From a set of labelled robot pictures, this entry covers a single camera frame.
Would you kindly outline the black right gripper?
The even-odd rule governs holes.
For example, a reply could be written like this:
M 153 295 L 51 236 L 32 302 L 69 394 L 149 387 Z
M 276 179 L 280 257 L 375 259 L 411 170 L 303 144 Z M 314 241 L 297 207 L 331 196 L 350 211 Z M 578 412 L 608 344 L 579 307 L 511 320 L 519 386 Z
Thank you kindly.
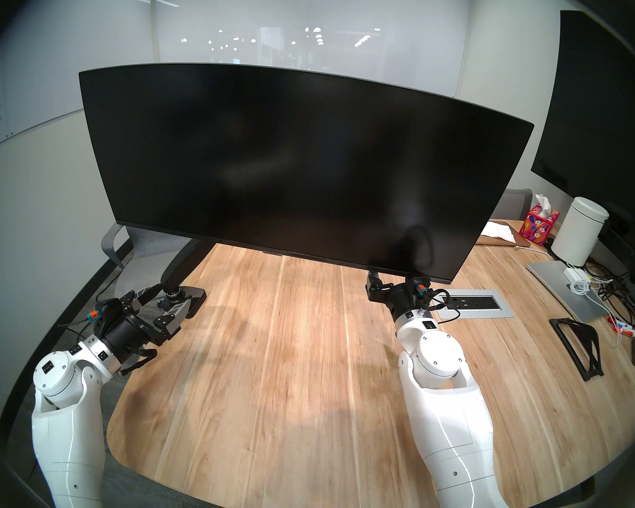
M 406 315 L 412 310 L 436 311 L 439 302 L 434 300 L 439 291 L 431 288 L 432 279 L 428 276 L 416 274 L 408 276 L 403 283 L 384 284 L 378 273 L 369 271 L 366 282 L 366 294 L 368 301 L 383 303 L 389 309 L 393 321 Z

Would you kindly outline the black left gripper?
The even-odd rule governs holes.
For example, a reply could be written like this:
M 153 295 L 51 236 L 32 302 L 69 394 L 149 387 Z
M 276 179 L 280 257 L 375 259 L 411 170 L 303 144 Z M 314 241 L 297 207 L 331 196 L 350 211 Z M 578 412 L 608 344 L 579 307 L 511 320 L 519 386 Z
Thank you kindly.
M 162 285 L 156 284 L 138 292 L 131 290 L 120 299 L 113 297 L 96 302 L 94 310 L 98 319 L 93 334 L 120 362 L 125 362 L 131 354 L 138 354 L 145 344 L 161 346 L 181 330 L 192 297 L 157 300 L 158 308 L 164 313 L 152 323 L 139 316 L 139 310 L 161 291 Z

